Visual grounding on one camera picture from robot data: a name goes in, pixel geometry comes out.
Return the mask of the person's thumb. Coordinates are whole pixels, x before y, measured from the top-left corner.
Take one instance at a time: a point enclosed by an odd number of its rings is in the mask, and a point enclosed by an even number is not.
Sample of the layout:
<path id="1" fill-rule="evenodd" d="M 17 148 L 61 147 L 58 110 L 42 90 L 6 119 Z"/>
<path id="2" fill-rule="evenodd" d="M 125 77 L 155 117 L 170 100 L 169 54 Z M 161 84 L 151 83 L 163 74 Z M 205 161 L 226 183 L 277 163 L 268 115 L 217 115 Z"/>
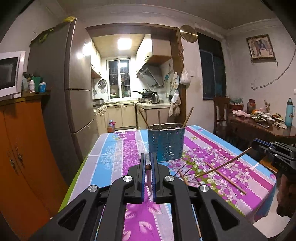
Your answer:
<path id="1" fill-rule="evenodd" d="M 278 201 L 277 214 L 282 217 L 288 216 L 292 218 L 295 213 L 295 197 L 295 179 L 290 180 L 286 175 L 282 174 L 276 196 Z"/>

